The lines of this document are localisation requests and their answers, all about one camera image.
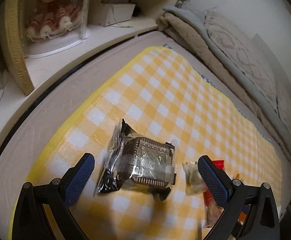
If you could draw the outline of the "red snack packet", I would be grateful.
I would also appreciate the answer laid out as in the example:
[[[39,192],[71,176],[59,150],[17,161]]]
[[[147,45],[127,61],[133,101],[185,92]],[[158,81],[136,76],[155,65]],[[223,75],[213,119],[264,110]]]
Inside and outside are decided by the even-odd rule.
[[[223,208],[219,207],[210,191],[207,189],[203,193],[205,203],[205,227],[212,228],[223,212]]]

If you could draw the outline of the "small green white candy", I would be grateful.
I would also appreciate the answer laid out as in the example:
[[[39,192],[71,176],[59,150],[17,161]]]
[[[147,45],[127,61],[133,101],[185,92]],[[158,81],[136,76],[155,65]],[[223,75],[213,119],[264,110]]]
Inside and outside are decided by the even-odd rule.
[[[185,193],[187,196],[204,193],[207,186],[198,171],[198,162],[185,162],[182,164],[186,178]]]

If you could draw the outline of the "black silver cake packet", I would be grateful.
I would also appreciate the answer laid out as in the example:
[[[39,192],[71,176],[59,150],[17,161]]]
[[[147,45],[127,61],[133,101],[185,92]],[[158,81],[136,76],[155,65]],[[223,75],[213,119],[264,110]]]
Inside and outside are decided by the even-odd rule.
[[[124,189],[165,201],[176,181],[176,151],[175,145],[145,137],[122,119],[114,130],[96,193]]]

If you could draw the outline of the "orange cracker packet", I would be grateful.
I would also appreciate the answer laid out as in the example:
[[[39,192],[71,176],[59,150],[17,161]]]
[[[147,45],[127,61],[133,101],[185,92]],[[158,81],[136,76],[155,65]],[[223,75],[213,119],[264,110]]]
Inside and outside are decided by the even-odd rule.
[[[239,173],[236,174],[235,179],[240,179]],[[243,225],[245,219],[246,219],[246,213],[244,213],[244,211],[242,210],[240,215],[239,215],[238,222]]]

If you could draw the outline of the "yellow checkered mat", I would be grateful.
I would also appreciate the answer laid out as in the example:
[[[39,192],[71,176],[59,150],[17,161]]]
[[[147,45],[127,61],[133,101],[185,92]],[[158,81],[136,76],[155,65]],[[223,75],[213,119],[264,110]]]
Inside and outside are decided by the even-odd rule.
[[[177,181],[164,202],[137,191],[96,195],[116,125],[177,145]],[[81,156],[96,166],[71,208],[90,239],[197,239],[207,234],[203,196],[187,196],[182,163],[201,155],[224,161],[227,174],[245,184],[271,185],[281,201],[281,162],[272,143],[245,114],[195,71],[180,54],[148,47],[109,78],[53,133],[26,180],[35,185],[61,177]]]

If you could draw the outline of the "wooden bedside shelf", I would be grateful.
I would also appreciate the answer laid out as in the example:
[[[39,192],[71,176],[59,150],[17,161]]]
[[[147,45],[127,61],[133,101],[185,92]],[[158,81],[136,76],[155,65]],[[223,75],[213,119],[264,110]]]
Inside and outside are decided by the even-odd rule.
[[[101,50],[156,28],[184,0],[4,0],[0,5],[0,145],[57,79]]]

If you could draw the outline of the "left beige pillow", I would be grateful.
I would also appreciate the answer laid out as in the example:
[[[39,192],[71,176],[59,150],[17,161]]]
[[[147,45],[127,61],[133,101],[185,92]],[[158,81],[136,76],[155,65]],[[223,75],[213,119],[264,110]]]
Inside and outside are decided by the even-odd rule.
[[[277,111],[276,81],[263,53],[252,40],[222,14],[209,11],[205,17],[206,42],[228,70],[246,88],[255,88]]]

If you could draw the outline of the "doll in red dress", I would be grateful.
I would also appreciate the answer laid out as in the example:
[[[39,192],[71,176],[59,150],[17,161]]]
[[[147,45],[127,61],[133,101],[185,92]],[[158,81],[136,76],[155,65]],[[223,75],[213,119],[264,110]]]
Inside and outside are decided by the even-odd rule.
[[[79,27],[83,0],[24,0],[26,37],[32,42],[54,39]]]

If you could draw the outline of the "white box on shelf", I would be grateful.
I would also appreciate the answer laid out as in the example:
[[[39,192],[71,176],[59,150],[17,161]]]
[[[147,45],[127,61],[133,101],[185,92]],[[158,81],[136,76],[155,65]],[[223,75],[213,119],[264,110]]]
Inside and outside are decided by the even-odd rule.
[[[132,18],[135,5],[131,3],[109,4],[99,3],[88,13],[88,23],[96,26],[109,25],[129,21]]]

